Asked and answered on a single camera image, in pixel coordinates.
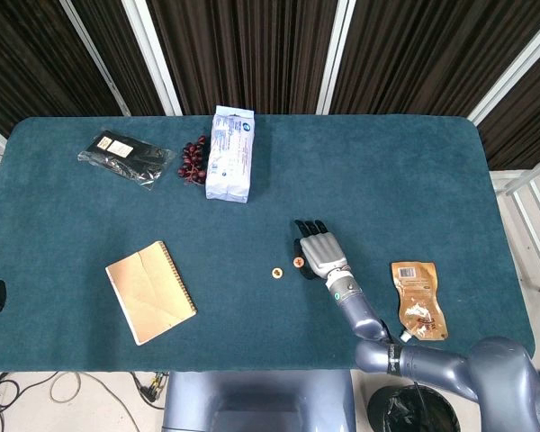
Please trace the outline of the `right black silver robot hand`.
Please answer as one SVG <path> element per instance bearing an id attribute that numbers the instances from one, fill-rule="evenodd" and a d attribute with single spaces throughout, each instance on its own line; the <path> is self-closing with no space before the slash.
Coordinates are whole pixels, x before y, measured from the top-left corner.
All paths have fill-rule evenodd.
<path id="1" fill-rule="evenodd" d="M 347 258 L 321 220 L 295 220 L 301 237 L 293 242 L 293 264 L 306 279 L 326 279 L 334 270 L 347 270 Z"/>

